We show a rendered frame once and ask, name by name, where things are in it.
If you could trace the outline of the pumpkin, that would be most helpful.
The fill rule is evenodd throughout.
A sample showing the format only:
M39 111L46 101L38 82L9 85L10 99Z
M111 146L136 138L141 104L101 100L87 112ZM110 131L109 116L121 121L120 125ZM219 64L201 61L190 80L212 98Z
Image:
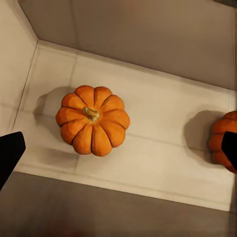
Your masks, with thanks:
M109 88L81 85L64 96L56 115L61 137L80 155L108 155L126 137L130 118Z
M214 160L217 163L224 165L227 170L237 174L236 169L221 148L226 131L237 133L237 111L228 112L222 119L215 121L212 127L212 137L209 140L210 149L214 153Z

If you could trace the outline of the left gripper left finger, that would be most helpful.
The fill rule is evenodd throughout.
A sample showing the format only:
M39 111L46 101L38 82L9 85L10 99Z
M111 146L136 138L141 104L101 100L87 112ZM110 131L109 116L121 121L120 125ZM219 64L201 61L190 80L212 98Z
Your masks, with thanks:
M0 190L26 150L21 131L0 137Z

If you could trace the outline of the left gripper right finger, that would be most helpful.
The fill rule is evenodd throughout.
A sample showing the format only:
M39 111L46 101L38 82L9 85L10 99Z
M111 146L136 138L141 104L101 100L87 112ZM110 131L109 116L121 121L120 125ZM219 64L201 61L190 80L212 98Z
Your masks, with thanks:
M237 171L237 133L226 131L221 148Z

